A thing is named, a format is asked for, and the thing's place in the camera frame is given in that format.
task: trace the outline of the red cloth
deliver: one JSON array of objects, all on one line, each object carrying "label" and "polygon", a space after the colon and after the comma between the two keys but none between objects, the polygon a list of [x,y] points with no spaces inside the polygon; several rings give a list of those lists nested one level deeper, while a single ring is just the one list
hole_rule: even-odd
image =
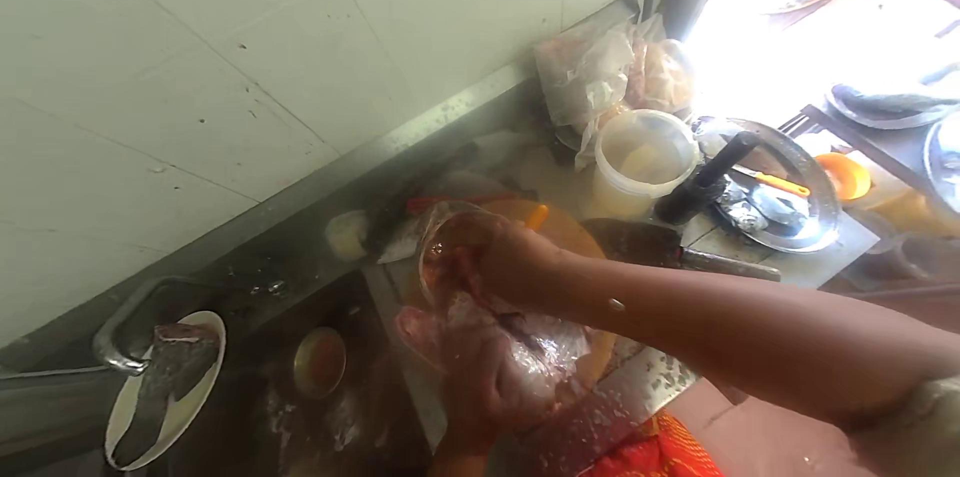
[{"label": "red cloth", "polygon": [[661,410],[582,477],[723,477],[723,473],[687,427]]}]

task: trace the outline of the white plate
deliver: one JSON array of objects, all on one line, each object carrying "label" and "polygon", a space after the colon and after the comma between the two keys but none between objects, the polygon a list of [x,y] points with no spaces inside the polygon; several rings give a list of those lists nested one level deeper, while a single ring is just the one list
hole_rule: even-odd
[{"label": "white plate", "polygon": [[[217,380],[217,374],[220,373],[220,367],[224,362],[224,351],[227,349],[227,328],[224,326],[221,317],[212,311],[195,311],[181,319],[179,323],[212,327],[220,340],[217,361],[210,366],[210,370],[203,375],[197,385],[190,389],[190,392],[187,392],[185,397],[167,406],[167,414],[163,417],[160,435],[153,447],[150,447],[135,462],[120,467],[114,462],[114,448],[134,419],[134,411],[137,409],[137,399],[144,374],[126,380],[123,388],[120,389],[120,394],[117,395],[117,399],[113,403],[113,411],[110,412],[110,420],[106,422],[106,437],[103,441],[106,460],[117,470],[131,471],[143,468],[173,446],[174,442],[181,434],[184,434],[186,428],[197,417],[200,408],[203,407],[207,397],[210,396],[213,383]],[[150,357],[151,351],[153,351],[152,347],[147,350],[144,357]]]}]

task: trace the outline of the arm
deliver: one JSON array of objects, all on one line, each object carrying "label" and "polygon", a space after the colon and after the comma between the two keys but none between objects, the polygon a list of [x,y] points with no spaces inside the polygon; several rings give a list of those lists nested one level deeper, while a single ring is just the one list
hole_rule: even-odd
[{"label": "arm", "polygon": [[895,408],[927,380],[960,373],[960,336],[878,305],[750,278],[584,258],[509,224],[495,232],[481,275],[504,299],[637,340],[750,395],[842,427]]}]

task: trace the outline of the white plastic tub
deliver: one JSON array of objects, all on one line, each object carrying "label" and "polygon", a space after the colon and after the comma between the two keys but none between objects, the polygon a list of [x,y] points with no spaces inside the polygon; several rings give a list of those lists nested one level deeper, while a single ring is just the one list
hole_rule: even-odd
[{"label": "white plastic tub", "polygon": [[642,219],[700,160],[690,127],[674,115],[634,110],[612,118],[596,142],[594,214]]}]

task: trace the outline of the sink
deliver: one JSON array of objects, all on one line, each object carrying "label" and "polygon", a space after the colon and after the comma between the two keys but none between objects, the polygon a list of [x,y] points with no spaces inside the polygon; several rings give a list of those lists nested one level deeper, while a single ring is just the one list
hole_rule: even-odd
[{"label": "sink", "polygon": [[[318,326],[346,346],[340,385],[319,400],[293,386],[293,356]],[[147,474],[424,475],[430,449],[366,280],[353,271],[239,342],[209,399]]]}]

